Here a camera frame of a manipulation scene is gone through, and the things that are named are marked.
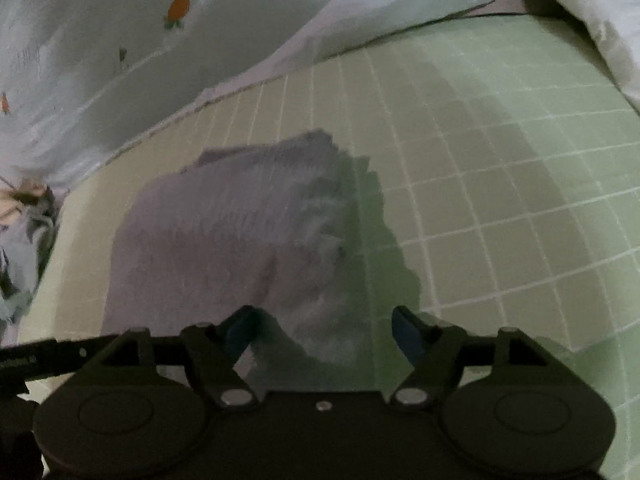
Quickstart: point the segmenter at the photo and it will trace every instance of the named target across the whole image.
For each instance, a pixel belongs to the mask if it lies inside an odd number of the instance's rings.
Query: orange carrot
[[[2,111],[5,115],[9,113],[9,101],[6,99],[6,94],[2,92]]]
[[[166,14],[166,22],[175,23],[181,18],[184,18],[187,12],[189,12],[189,4],[190,0],[174,0]]]

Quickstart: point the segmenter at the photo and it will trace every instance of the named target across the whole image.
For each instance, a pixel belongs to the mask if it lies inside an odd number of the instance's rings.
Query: silver screw
[[[316,402],[316,410],[319,412],[328,412],[334,405],[328,400],[318,400]]]
[[[429,399],[427,392],[420,388],[403,388],[396,392],[396,400],[405,406],[418,406]]]
[[[245,406],[254,400],[254,396],[251,392],[242,388],[233,388],[222,392],[220,399],[227,406]]]

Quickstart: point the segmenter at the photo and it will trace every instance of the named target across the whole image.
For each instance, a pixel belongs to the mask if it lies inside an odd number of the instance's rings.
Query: gray crumpled cloth
[[[12,322],[31,304],[56,237],[53,196],[27,206],[0,232],[0,320]]]
[[[344,238],[339,157],[318,130],[205,152],[153,181],[116,232],[102,333],[146,326],[176,335],[250,304],[264,313],[263,330],[239,368],[245,376],[260,368],[258,386],[309,388],[309,374],[326,375],[316,365],[353,363],[367,333],[334,287]]]

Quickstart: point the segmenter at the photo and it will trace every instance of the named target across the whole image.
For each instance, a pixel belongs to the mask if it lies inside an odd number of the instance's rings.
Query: round black disc
[[[609,406],[580,385],[471,383],[447,397],[441,424],[475,462],[532,476],[589,468],[604,457],[615,434]]]
[[[47,461],[82,478],[134,478],[189,449],[206,407],[180,384],[62,386],[36,410],[33,431]]]

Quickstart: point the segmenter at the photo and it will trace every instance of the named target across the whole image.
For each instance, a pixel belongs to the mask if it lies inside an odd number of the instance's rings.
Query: carrot print
[[[180,20],[189,12],[189,4],[190,0],[174,0],[164,19],[164,28],[174,28],[174,25],[182,28]]]

